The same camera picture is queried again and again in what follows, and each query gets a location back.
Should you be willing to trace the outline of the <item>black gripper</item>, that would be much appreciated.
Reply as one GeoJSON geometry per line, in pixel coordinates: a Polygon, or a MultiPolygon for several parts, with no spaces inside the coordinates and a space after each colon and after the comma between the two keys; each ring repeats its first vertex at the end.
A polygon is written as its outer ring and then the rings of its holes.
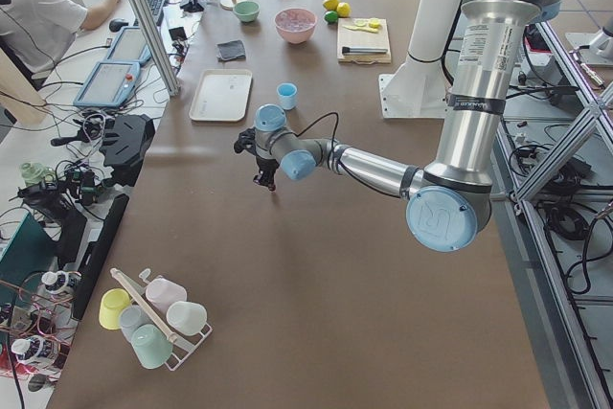
{"type": "Polygon", "coordinates": [[[274,158],[267,158],[263,153],[259,153],[256,144],[256,129],[253,127],[243,130],[234,142],[234,151],[241,154],[244,151],[252,154],[258,166],[258,173],[254,176],[254,182],[260,186],[267,184],[270,192],[276,191],[275,173],[279,168],[279,163],[274,158]]]}

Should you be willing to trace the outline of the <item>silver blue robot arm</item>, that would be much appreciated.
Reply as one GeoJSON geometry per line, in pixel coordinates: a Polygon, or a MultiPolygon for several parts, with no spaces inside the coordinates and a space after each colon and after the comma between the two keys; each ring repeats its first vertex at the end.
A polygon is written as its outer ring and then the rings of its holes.
{"type": "Polygon", "coordinates": [[[440,252],[464,248],[490,218],[488,162],[524,29],[555,17],[560,2],[420,0],[407,58],[380,96],[390,105],[398,94],[404,117],[443,116],[437,154],[424,168],[332,137],[301,138],[276,104],[257,110],[234,149],[255,157],[258,185],[272,188],[277,170],[300,180],[325,167],[404,199],[408,227],[422,245],[440,252]]]}

